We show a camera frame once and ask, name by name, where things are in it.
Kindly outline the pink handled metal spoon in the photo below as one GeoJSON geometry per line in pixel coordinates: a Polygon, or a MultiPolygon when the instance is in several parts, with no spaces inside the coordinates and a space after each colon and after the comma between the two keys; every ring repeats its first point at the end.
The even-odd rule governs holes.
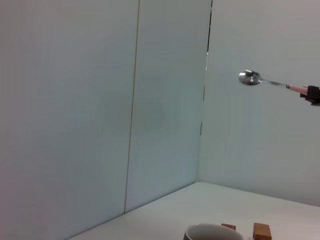
{"type": "Polygon", "coordinates": [[[244,70],[242,72],[239,73],[238,76],[238,80],[240,83],[244,84],[244,85],[248,85],[248,86],[255,86],[261,83],[266,83],[266,84],[270,84],[273,86],[277,86],[277,87],[281,87],[284,89],[288,89],[291,90],[293,92],[297,92],[303,95],[307,95],[308,94],[308,88],[307,87],[303,87],[303,86],[299,86],[299,85],[294,85],[294,84],[285,84],[285,83],[281,83],[281,82],[276,82],[276,81],[271,81],[271,80],[266,80],[264,78],[261,77],[261,75],[256,72],[256,71],[252,71],[252,70],[244,70]]]}

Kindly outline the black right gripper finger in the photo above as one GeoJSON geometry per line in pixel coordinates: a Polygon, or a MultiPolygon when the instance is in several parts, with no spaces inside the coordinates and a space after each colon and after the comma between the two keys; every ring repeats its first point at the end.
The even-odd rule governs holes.
{"type": "Polygon", "coordinates": [[[306,94],[300,94],[301,98],[310,102],[312,106],[320,106],[320,88],[317,86],[308,86],[306,94]]]}

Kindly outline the grey ceramic coffee cup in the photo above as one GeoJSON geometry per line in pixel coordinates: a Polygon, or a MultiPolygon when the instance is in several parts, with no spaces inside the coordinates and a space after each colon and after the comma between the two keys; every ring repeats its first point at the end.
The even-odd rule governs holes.
{"type": "Polygon", "coordinates": [[[183,240],[245,240],[236,230],[216,224],[190,225],[184,232],[183,240]]]}

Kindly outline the light brown wooden block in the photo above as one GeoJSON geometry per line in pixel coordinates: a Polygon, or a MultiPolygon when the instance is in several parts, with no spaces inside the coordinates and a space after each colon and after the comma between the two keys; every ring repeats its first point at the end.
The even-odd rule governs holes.
{"type": "Polygon", "coordinates": [[[257,223],[253,224],[253,234],[254,240],[272,240],[271,229],[268,224],[257,223]]]}

